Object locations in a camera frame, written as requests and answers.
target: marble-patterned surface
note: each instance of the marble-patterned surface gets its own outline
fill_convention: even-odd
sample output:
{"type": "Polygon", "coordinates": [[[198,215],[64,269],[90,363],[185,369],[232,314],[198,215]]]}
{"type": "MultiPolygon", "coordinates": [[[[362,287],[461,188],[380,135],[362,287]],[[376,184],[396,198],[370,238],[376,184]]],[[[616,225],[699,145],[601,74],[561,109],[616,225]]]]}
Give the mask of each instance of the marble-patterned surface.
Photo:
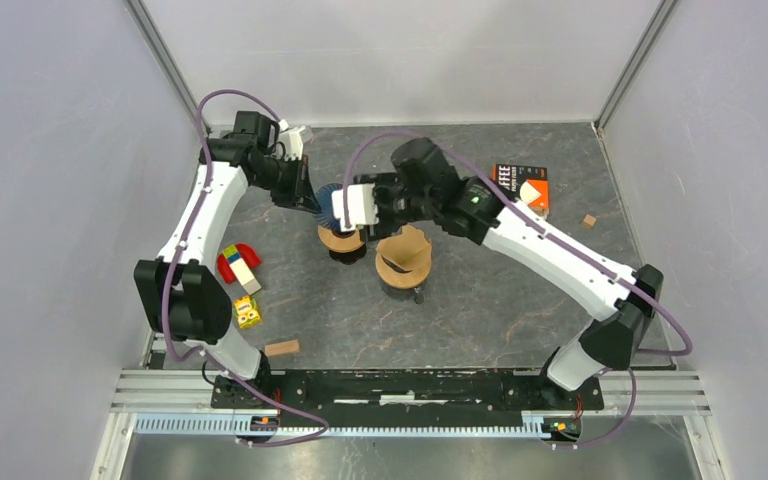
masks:
{"type": "MultiPolygon", "coordinates": [[[[339,182],[354,149],[382,130],[316,130],[306,147],[314,189],[339,182]]],[[[609,168],[589,125],[414,130],[467,155],[488,173],[494,163],[547,167],[549,221],[620,263],[640,265],[609,168]],[[597,218],[590,230],[580,226],[586,214],[597,218]]],[[[361,159],[357,172],[391,171],[390,153],[402,141],[380,141],[361,159]]],[[[434,262],[421,305],[391,299],[381,291],[374,246],[354,265],[335,262],[319,242],[312,216],[277,208],[267,192],[249,190],[223,240],[223,245],[247,243],[263,258],[255,275],[264,287],[257,296],[264,320],[246,331],[249,342],[262,347],[298,339],[301,352],[273,358],[276,368],[528,367],[541,365],[588,321],[571,298],[524,266],[466,239],[450,237],[432,223],[417,226],[433,244],[434,262]]],[[[228,292],[232,298],[244,294],[239,285],[228,292]]],[[[666,346],[659,325],[653,325],[644,344],[666,346]]],[[[643,355],[636,359],[639,365],[665,362],[643,355]]]]}

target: metal track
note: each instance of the metal track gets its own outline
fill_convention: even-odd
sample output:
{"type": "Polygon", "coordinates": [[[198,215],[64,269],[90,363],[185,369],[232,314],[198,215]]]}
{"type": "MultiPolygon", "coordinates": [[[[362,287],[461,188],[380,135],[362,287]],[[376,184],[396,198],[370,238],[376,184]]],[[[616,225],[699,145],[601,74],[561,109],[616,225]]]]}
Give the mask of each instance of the metal track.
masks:
{"type": "Polygon", "coordinates": [[[702,480],[727,480],[731,478],[723,461],[722,446],[716,438],[714,417],[685,417],[684,424],[693,447],[696,466],[702,480]]]}
{"type": "MultiPolygon", "coordinates": [[[[523,371],[523,375],[533,372],[523,371]]],[[[707,416],[708,400],[695,372],[640,371],[635,416],[707,416]]],[[[605,409],[585,411],[585,416],[618,416],[628,408],[631,381],[625,372],[611,372],[600,379],[605,409]]],[[[212,387],[198,370],[123,370],[111,412],[133,413],[234,413],[272,415],[274,409],[256,411],[210,408],[212,387]]],[[[538,416],[571,415],[573,412],[525,412],[538,416]]]]}
{"type": "MultiPolygon", "coordinates": [[[[160,435],[298,436],[316,428],[280,428],[269,431],[252,428],[254,413],[139,413],[134,433],[160,435]]],[[[330,428],[323,437],[413,437],[413,438],[550,438],[542,433],[543,417],[523,415],[519,427],[403,427],[330,428]]]]}
{"type": "Polygon", "coordinates": [[[122,475],[136,423],[135,413],[110,413],[107,416],[101,444],[90,472],[91,480],[115,480],[122,475]]]}

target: blue brush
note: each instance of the blue brush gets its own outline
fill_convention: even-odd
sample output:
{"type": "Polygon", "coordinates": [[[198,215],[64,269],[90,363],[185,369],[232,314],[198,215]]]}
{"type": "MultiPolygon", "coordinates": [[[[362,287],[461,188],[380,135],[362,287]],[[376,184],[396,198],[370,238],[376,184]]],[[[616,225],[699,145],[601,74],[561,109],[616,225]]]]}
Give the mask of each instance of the blue brush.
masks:
{"type": "Polygon", "coordinates": [[[329,183],[316,191],[316,203],[319,204],[319,213],[315,214],[313,218],[316,223],[331,230],[332,232],[340,231],[340,221],[334,218],[333,206],[331,201],[331,193],[340,190],[343,186],[339,183],[329,183]]]}

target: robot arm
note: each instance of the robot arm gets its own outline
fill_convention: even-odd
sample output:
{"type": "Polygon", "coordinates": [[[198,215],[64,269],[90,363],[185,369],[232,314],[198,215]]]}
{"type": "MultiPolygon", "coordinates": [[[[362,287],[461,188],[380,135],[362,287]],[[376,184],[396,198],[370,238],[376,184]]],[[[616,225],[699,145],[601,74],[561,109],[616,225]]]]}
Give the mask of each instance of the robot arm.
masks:
{"type": "Polygon", "coordinates": [[[542,374],[565,390],[576,390],[605,369],[630,366],[654,317],[651,308],[581,257],[549,241],[549,235],[601,262],[619,278],[657,296],[663,276],[649,265],[638,271],[581,245],[534,214],[514,206],[545,228],[529,228],[478,178],[461,179],[442,151],[427,138],[411,140],[391,158],[395,173],[359,175],[349,187],[348,227],[343,221],[342,190],[333,193],[334,215],[344,230],[359,229],[367,240],[392,235],[402,225],[433,220],[447,233],[466,237],[534,270],[581,304],[592,322],[556,350],[542,374]]]}
{"type": "Polygon", "coordinates": [[[280,207],[319,211],[303,154],[310,136],[308,127],[288,128],[257,112],[238,112],[231,132],[207,141],[213,158],[210,186],[205,190],[208,168],[202,151],[196,184],[175,232],[154,260],[140,260],[134,269],[152,330],[163,331],[163,282],[168,269],[174,268],[169,334],[174,340],[202,347],[246,379],[256,378],[262,371],[262,355],[231,327],[231,300],[213,274],[216,255],[234,207],[249,185],[269,190],[280,207]],[[197,207],[203,191],[206,195],[197,207]],[[171,265],[182,231],[196,208],[199,214],[183,254],[171,265]]]}

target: floor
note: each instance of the floor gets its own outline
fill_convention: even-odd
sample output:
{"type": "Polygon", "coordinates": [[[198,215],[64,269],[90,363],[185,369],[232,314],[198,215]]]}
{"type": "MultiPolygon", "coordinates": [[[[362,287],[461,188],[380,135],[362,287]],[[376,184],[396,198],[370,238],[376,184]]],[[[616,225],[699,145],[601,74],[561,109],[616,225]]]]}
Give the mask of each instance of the floor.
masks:
{"type": "MultiPolygon", "coordinates": [[[[381,128],[315,130],[306,145],[314,188],[342,178],[354,149],[381,128]]],[[[494,163],[548,168],[548,220],[588,247],[640,266],[610,169],[588,124],[501,124],[416,127],[485,168],[494,163]],[[592,229],[581,226],[590,214],[592,229]]],[[[357,172],[392,171],[390,153],[403,140],[385,139],[357,172]]],[[[251,189],[237,206],[223,245],[243,242],[262,257],[255,275],[263,322],[246,331],[257,347],[298,339],[301,352],[273,357],[274,368],[540,366],[589,320],[560,289],[508,257],[432,223],[417,224],[433,245],[425,303],[392,299],[375,273],[374,250],[358,263],[331,260],[313,218],[272,205],[251,189]]],[[[244,294],[228,287],[231,298],[244,294]]],[[[664,347],[660,325],[644,344],[664,347]]],[[[639,356],[637,365],[663,365],[639,356]]],[[[166,368],[196,368],[198,359],[166,368]]]]}
{"type": "MultiPolygon", "coordinates": [[[[602,433],[612,422],[586,418],[584,428],[602,433]]],[[[700,478],[681,419],[638,418],[611,443],[577,452],[552,453],[539,441],[518,439],[326,438],[286,448],[250,450],[227,437],[139,435],[122,478],[700,478]]]]}

